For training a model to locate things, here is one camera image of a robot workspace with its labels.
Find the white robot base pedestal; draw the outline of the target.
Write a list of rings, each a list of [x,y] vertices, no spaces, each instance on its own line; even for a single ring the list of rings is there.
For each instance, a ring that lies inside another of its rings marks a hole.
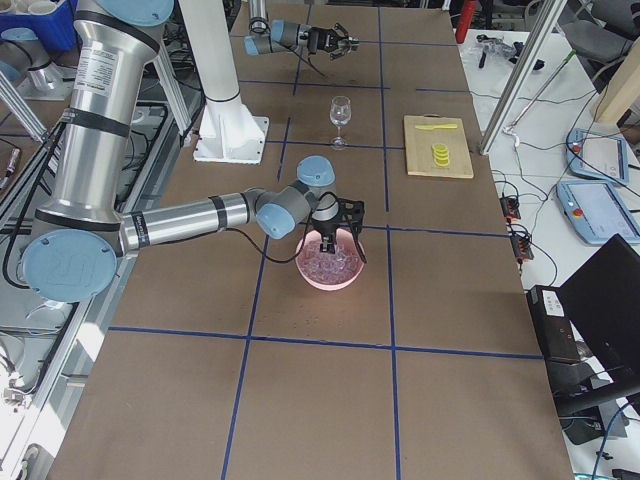
[[[269,126],[243,103],[227,21],[220,1],[179,3],[206,100],[194,159],[258,164]]]

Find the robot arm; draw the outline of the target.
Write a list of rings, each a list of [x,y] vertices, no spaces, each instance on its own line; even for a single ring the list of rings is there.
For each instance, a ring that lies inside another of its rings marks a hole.
[[[283,19],[270,20],[265,1],[249,1],[248,7],[249,34],[244,37],[244,46],[250,56],[325,52],[331,60],[336,60],[359,47],[359,40],[340,23],[322,28]]]
[[[257,164],[268,121],[244,104],[219,1],[81,1],[74,27],[82,49],[57,142],[61,156],[50,197],[34,211],[21,260],[24,286],[54,301],[91,299],[112,282],[118,260],[245,224],[272,239],[300,224],[332,252],[340,223],[336,180],[323,156],[303,159],[279,191],[251,188],[151,210],[118,203],[135,171],[132,123],[145,69],[160,57],[165,26],[179,13],[195,61],[204,112],[199,162]]]

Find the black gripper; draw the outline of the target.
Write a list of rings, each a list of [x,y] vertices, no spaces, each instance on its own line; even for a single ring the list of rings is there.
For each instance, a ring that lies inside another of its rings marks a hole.
[[[313,219],[313,227],[314,230],[317,231],[321,235],[321,246],[320,251],[323,253],[335,253],[335,236],[336,231],[339,228],[341,223],[340,217],[338,215],[334,215],[332,218],[327,220],[318,220],[316,218]]]
[[[330,60],[335,61],[356,49],[359,39],[349,34],[348,30],[339,22],[333,29],[311,27],[307,31],[307,50],[310,54],[318,51],[330,53]]]

